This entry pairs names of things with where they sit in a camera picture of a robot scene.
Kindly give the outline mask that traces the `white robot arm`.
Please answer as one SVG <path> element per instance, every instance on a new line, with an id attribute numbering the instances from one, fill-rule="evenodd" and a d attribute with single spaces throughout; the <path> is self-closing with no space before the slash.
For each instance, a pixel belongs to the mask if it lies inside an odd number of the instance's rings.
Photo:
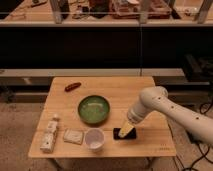
<path id="1" fill-rule="evenodd" d="M 213 147 L 213 119 L 172 102 L 162 86 L 147 87 L 140 92 L 137 101 L 129 108 L 118 136 L 124 138 L 152 111 L 161 112 Z"/>

